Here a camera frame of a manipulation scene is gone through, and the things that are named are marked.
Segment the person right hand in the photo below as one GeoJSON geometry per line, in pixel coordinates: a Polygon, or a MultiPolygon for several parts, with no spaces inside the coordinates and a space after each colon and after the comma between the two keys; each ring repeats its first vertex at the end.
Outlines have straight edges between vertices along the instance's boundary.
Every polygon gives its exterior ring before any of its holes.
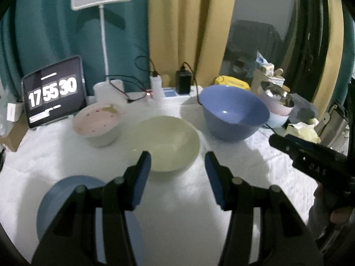
{"type": "Polygon", "coordinates": [[[340,208],[333,211],[330,215],[330,221],[337,225],[347,223],[352,215],[352,208],[340,208]]]}

